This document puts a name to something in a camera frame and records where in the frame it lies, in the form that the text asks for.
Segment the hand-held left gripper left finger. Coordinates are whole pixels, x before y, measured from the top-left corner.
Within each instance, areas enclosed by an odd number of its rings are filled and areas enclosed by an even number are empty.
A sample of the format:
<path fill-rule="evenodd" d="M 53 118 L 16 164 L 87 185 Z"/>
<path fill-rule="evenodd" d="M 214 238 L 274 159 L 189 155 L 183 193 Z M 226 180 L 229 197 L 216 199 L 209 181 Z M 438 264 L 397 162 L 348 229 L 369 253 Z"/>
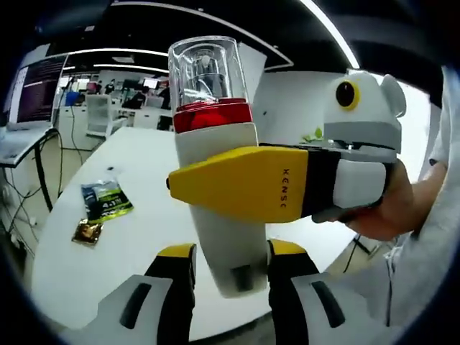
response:
<path fill-rule="evenodd" d="M 78 344 L 187 344 L 195 306 L 196 245 L 161 250 L 144 275 L 132 275 L 77 330 Z"/>

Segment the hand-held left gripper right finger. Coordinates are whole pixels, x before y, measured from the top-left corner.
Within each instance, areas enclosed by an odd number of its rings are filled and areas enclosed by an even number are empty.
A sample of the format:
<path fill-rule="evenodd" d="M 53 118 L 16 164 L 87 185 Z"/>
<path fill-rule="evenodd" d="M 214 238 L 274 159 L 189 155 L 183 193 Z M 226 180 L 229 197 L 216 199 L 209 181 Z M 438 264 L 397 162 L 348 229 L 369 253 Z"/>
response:
<path fill-rule="evenodd" d="M 365 294 L 320 273 L 307 251 L 267 242 L 269 304 L 277 344 L 394 344 L 401 328 L 372 315 Z"/>

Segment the person's right hand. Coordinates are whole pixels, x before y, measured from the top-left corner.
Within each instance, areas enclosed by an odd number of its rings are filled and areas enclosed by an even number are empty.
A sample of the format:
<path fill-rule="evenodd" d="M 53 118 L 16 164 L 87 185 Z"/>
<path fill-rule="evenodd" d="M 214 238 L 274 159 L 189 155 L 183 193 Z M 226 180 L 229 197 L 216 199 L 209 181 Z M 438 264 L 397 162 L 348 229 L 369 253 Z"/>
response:
<path fill-rule="evenodd" d="M 389 241 L 409 232 L 414 223 L 413 185 L 404 164 L 398 160 L 380 204 L 353 212 L 346 226 L 367 238 Z"/>

